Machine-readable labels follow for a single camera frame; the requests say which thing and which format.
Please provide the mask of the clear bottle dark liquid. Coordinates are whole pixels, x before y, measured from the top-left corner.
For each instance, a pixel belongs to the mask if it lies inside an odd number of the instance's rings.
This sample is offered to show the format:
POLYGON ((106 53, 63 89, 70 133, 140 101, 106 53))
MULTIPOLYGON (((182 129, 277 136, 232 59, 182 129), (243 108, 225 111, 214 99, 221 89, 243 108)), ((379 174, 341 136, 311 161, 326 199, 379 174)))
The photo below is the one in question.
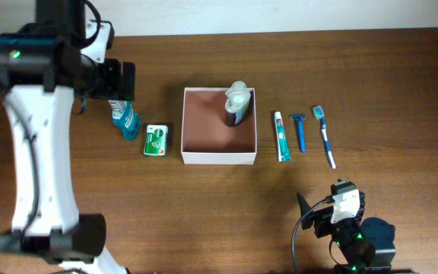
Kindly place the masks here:
POLYGON ((235 81, 225 95, 227 100, 224 106, 224 122, 229 127, 238 126, 245 119, 249 109, 251 91, 243 81, 235 81))

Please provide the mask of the white teal toothpaste tube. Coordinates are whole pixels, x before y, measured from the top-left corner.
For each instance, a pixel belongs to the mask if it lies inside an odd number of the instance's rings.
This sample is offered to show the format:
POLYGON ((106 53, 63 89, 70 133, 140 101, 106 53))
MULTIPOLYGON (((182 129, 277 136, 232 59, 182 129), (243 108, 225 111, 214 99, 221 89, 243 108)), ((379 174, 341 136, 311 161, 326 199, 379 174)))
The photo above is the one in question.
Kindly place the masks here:
POLYGON ((287 136, 284 130, 283 119, 279 111, 274 112, 275 132, 277 138, 278 160, 280 162, 290 161, 290 151, 287 143, 287 136))

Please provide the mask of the green soap box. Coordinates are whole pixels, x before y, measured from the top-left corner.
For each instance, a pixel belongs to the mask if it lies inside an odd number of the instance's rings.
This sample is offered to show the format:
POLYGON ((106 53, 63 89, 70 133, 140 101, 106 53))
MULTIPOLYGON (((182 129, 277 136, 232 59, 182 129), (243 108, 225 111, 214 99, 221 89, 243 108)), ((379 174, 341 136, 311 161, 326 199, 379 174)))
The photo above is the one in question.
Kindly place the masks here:
POLYGON ((168 126, 147 125, 144 155, 148 157, 165 157, 167 154, 168 126))

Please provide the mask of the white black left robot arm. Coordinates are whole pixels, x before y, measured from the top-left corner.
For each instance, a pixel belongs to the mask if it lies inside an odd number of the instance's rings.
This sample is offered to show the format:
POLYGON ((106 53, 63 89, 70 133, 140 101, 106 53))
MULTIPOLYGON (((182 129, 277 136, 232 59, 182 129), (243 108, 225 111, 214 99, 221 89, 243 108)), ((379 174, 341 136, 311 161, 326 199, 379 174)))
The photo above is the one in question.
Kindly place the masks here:
POLYGON ((131 101, 135 66, 108 59, 114 29, 89 1, 38 1, 35 19, 0 34, 0 96, 14 148, 17 198, 0 253, 39 257, 62 273, 124 273, 102 214, 78 210, 71 181, 75 98, 131 101))

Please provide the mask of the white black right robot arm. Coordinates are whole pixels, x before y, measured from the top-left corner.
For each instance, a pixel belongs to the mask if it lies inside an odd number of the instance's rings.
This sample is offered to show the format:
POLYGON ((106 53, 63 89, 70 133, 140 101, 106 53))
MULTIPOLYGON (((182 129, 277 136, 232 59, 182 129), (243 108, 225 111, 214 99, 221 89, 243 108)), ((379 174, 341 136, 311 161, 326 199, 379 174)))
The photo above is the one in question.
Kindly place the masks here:
POLYGON ((329 248, 336 246, 346 262, 336 262, 333 273, 390 273, 395 256, 395 226, 381 218, 363 218, 365 193, 356 192, 360 207, 353 217, 332 222, 334 196, 327 196, 311 206, 298 193, 300 219, 295 224, 291 241, 299 229, 314 228, 317 238, 329 237, 329 248))

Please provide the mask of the teal mouthwash bottle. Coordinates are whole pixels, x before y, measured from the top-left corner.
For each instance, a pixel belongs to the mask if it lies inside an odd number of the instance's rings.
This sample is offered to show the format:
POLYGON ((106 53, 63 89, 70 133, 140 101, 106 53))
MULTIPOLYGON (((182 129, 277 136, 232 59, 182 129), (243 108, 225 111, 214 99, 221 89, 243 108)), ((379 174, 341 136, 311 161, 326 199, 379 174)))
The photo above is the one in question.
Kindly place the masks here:
POLYGON ((127 141, 134 140, 139 132, 141 119, 134 111, 132 103, 124 100, 109 100, 112 109, 113 124, 127 141))

